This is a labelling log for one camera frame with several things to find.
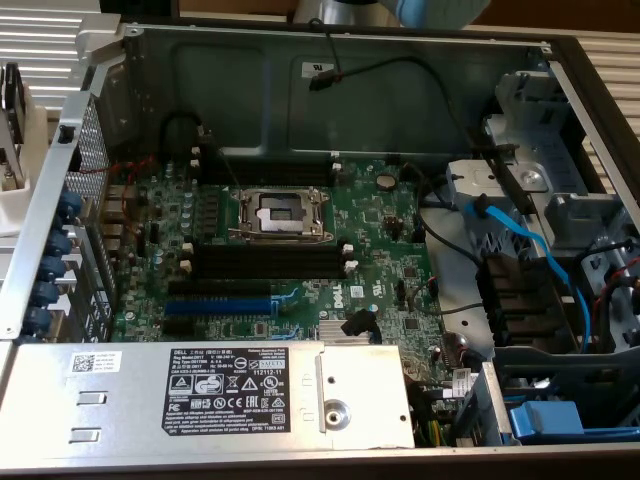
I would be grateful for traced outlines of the black ribbed plastic block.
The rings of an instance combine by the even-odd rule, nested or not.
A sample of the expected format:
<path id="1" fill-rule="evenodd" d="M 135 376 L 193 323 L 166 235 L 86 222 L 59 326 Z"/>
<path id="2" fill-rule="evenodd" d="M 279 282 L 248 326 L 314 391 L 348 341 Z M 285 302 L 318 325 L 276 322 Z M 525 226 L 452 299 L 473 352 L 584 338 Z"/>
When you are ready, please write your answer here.
<path id="1" fill-rule="evenodd" d="M 531 347 L 550 354 L 577 351 L 546 260 L 487 254 L 476 283 L 495 346 Z"/>

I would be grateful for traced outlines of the blue slot retention clip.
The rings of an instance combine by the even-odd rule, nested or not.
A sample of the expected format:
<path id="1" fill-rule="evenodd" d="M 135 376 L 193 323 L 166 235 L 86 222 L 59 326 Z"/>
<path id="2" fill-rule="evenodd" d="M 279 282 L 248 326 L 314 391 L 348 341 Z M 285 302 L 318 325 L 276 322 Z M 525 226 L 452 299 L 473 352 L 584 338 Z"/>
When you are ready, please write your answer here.
<path id="1" fill-rule="evenodd" d="M 47 307 L 59 300 L 58 287 L 49 282 L 37 281 L 31 291 L 29 304 L 37 307 Z"/>
<path id="2" fill-rule="evenodd" d="M 44 282 L 54 282 L 66 273 L 66 265 L 60 257 L 43 256 L 37 271 L 37 279 Z"/>
<path id="3" fill-rule="evenodd" d="M 65 232 L 54 230 L 49 233 L 45 244 L 46 255 L 61 257 L 70 254 L 72 249 L 73 243 Z"/>
<path id="4" fill-rule="evenodd" d="M 29 307 L 23 321 L 23 331 L 28 335 L 47 335 L 52 323 L 52 313 L 45 308 Z"/>
<path id="5" fill-rule="evenodd" d="M 63 221 L 73 222 L 83 208 L 82 197 L 73 191 L 63 191 L 57 205 L 57 215 Z"/>

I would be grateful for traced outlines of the blue expansion slot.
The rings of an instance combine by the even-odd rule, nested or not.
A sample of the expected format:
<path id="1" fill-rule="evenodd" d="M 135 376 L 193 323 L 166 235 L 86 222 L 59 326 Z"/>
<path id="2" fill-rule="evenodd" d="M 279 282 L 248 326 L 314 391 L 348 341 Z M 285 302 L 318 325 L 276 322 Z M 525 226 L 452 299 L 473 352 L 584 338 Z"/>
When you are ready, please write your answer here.
<path id="1" fill-rule="evenodd" d="M 272 299 L 231 298 L 208 300 L 174 300 L 166 303 L 166 316 L 198 316 L 198 315 L 270 315 Z"/>

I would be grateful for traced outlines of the grey metal disk bay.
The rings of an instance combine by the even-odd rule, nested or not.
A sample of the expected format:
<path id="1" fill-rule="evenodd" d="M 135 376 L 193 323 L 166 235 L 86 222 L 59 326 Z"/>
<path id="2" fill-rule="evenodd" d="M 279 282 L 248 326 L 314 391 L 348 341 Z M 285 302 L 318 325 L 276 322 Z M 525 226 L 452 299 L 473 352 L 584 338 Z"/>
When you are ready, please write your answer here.
<path id="1" fill-rule="evenodd" d="M 479 260 L 461 288 L 472 309 L 445 319 L 464 347 L 497 347 L 476 274 L 503 253 L 547 261 L 577 344 L 567 354 L 640 350 L 640 208 L 564 74 L 502 76 L 475 156 L 446 176 L 457 233 Z"/>

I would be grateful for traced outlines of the blue plastic drive caddy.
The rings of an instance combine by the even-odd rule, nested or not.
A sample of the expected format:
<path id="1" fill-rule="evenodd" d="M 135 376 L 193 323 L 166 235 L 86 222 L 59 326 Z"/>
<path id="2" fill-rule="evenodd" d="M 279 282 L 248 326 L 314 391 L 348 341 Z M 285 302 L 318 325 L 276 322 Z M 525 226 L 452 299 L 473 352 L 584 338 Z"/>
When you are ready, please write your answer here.
<path id="1" fill-rule="evenodd" d="M 585 428 L 573 401 L 525 401 L 509 419 L 523 445 L 640 442 L 640 427 Z"/>

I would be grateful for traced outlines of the silver power supply with label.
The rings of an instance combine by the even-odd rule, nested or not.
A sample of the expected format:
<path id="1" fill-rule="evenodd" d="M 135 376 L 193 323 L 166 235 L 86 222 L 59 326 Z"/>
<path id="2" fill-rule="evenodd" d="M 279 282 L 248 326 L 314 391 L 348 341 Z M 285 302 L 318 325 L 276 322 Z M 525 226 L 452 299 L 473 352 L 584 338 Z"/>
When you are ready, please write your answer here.
<path id="1" fill-rule="evenodd" d="M 413 444 L 394 346 L 22 346 L 0 394 L 0 451 L 9 455 L 169 456 Z"/>

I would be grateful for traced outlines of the white parts rack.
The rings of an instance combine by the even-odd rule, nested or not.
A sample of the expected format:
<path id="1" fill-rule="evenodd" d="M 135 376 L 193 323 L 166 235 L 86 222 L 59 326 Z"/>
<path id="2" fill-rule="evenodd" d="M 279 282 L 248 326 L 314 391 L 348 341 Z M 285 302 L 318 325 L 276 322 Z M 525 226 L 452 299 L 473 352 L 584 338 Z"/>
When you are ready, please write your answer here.
<path id="1" fill-rule="evenodd" d="M 0 114 L 0 237 L 20 232 L 49 148 L 47 111 L 29 93 L 20 148 L 10 143 L 8 127 Z"/>

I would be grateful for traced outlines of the green Dell motherboard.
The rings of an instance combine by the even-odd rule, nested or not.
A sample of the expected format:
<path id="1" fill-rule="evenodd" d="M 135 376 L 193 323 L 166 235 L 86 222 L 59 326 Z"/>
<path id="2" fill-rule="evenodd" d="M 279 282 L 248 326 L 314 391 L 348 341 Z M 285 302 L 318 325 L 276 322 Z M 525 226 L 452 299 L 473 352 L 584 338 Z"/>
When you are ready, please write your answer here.
<path id="1" fill-rule="evenodd" d="M 444 333 L 438 282 L 431 267 L 426 230 L 416 208 L 417 177 L 411 169 L 382 161 L 335 164 L 334 185 L 313 186 L 328 193 L 325 220 L 342 250 L 346 279 L 267 280 L 270 315 L 166 316 L 174 300 L 261 297 L 173 296 L 168 284 L 193 279 L 180 271 L 182 260 L 194 260 L 195 245 L 247 244 L 228 236 L 237 221 L 237 193 L 245 188 L 309 186 L 202 185 L 174 167 L 159 177 L 125 186 L 124 208 L 136 214 L 132 234 L 113 254 L 120 298 L 111 337 L 116 342 L 285 341 L 319 340 L 321 320 L 344 322 L 366 309 L 376 315 L 381 341 L 412 353 L 436 350 Z M 376 177 L 390 173 L 397 188 L 376 188 Z M 168 337 L 161 331 L 167 317 L 191 317 L 193 337 Z"/>

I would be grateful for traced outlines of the black RAM slot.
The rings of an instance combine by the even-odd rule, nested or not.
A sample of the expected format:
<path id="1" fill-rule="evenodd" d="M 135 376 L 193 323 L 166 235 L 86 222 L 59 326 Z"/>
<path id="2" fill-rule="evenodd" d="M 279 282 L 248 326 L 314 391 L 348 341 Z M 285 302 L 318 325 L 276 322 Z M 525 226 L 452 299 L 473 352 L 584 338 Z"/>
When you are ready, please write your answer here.
<path id="1" fill-rule="evenodd" d="M 302 171 L 302 172 L 320 172 L 322 175 L 328 174 L 335 163 L 334 158 L 327 153 L 303 153 L 302 155 L 286 155 L 286 154 L 239 154 L 232 155 L 225 153 L 229 159 L 234 172 L 280 172 L 284 171 Z M 214 162 L 213 166 L 208 165 L 209 154 L 204 147 L 194 148 L 190 159 L 186 161 L 189 168 L 195 168 L 201 175 L 216 175 L 216 171 L 225 170 L 222 163 Z"/>
<path id="2" fill-rule="evenodd" d="M 334 262 L 342 259 L 342 250 L 330 244 L 303 245 L 195 245 L 191 256 L 199 261 L 311 260 Z"/>
<path id="3" fill-rule="evenodd" d="M 180 271 L 193 279 L 208 280 L 290 280 L 290 279 L 346 279 L 351 276 L 340 263 L 312 262 L 196 262 L 182 260 Z"/>
<path id="4" fill-rule="evenodd" d="M 328 186 L 334 185 L 336 174 L 332 168 L 331 172 L 322 175 L 320 172 L 284 171 L 266 172 L 258 171 L 250 173 L 234 172 L 241 186 Z M 228 185 L 226 171 L 216 171 L 216 175 L 201 175 L 195 168 L 189 168 L 192 179 L 196 179 L 202 185 Z"/>

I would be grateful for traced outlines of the CPU socket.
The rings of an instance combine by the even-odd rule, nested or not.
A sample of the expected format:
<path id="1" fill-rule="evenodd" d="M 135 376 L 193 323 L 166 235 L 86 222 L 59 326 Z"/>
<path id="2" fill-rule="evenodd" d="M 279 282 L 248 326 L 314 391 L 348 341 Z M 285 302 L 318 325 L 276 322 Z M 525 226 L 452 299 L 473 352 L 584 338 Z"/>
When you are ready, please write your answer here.
<path id="1" fill-rule="evenodd" d="M 328 193 L 316 187 L 245 188 L 237 201 L 237 221 L 228 236 L 247 244 L 319 245 L 335 239 L 326 226 Z"/>

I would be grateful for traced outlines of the silver chipset heatsink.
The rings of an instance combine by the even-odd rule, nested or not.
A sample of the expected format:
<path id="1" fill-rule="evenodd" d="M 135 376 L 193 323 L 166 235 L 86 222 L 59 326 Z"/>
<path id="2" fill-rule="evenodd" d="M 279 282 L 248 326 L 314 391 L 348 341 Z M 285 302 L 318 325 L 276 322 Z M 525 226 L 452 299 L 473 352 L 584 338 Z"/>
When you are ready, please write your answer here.
<path id="1" fill-rule="evenodd" d="M 380 336 L 376 333 L 348 321 L 321 320 L 318 335 L 319 340 L 327 345 L 363 346 L 382 343 Z"/>

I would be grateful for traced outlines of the open metal PC case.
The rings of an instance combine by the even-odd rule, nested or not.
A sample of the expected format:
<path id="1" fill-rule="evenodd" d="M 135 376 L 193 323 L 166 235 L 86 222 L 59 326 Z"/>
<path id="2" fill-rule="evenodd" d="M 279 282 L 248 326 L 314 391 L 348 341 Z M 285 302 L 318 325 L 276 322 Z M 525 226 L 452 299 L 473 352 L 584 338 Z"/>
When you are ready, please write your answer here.
<path id="1" fill-rule="evenodd" d="M 479 124 L 500 78 L 558 71 L 586 109 L 627 193 L 640 208 L 640 143 L 584 52 L 570 38 L 491 37 L 198 22 L 87 21 L 77 38 L 87 72 L 59 115 L 17 235 L 0 239 L 0 394 L 22 346 L 280 342 L 116 342 L 120 293 L 113 254 L 134 231 L 122 190 L 168 167 L 184 172 L 208 130 L 225 153 L 327 153 L 335 163 L 382 161 L 417 177 L 416 208 L 438 282 L 441 346 L 395 344 L 414 444 L 404 449 L 266 451 L 169 456 L 42 457 L 0 451 L 4 476 L 106 476 L 128 472 L 239 471 L 273 477 L 415 480 L 496 475 L 591 478 L 640 468 L 640 442 L 523 445 L 509 411 L 525 401 L 573 401 L 585 428 L 640 427 L 640 350 L 550 354 L 527 347 L 464 347 L 446 328 L 472 303 L 461 293 L 479 260 L 457 233 L 448 165 L 473 158 Z M 83 199 L 73 221 L 56 209 L 63 191 Z M 60 258 L 47 335 L 23 331 L 51 231 L 73 243 Z"/>

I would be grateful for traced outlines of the short black expansion slot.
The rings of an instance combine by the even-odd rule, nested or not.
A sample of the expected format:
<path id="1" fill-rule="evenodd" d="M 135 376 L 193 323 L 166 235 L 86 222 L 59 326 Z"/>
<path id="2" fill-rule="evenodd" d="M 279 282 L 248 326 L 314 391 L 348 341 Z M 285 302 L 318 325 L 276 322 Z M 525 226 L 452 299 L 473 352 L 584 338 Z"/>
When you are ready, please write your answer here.
<path id="1" fill-rule="evenodd" d="M 162 322 L 161 331 L 168 337 L 193 337 L 196 332 L 196 321 L 191 317 L 167 317 Z"/>

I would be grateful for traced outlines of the CPU socket locking lever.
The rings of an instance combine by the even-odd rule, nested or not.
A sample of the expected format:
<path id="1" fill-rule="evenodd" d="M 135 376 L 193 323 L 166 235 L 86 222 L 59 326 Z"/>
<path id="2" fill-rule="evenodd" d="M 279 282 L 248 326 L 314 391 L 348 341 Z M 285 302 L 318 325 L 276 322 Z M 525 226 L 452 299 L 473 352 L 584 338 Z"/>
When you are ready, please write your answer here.
<path id="1" fill-rule="evenodd" d="M 228 177 L 228 185 L 234 185 L 238 190 L 241 189 L 241 183 L 237 175 L 234 173 L 229 159 L 223 153 L 222 148 L 217 140 L 216 134 L 212 130 L 207 131 L 208 134 L 208 147 L 207 152 L 209 154 L 208 165 L 213 166 L 214 162 L 222 163 L 225 167 Z"/>

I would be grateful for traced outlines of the long black expansion slot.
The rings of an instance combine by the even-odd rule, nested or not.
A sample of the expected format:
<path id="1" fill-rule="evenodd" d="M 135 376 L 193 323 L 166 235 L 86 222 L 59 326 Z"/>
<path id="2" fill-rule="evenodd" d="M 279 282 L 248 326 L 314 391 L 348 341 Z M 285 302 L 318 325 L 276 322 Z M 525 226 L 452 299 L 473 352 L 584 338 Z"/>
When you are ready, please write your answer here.
<path id="1" fill-rule="evenodd" d="M 169 282 L 167 293 L 173 296 L 268 297 L 271 295 L 271 285 L 253 280 L 175 280 Z"/>

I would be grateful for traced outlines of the black graphics card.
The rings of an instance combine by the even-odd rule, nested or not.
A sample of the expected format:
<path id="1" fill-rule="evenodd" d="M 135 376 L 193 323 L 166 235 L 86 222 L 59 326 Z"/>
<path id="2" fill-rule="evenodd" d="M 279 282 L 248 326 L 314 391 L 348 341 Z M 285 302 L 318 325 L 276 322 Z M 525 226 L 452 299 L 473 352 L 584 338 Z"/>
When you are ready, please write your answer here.
<path id="1" fill-rule="evenodd" d="M 25 178 L 19 160 L 25 136 L 25 90 L 19 66 L 0 67 L 0 180 L 9 190 L 22 189 Z"/>

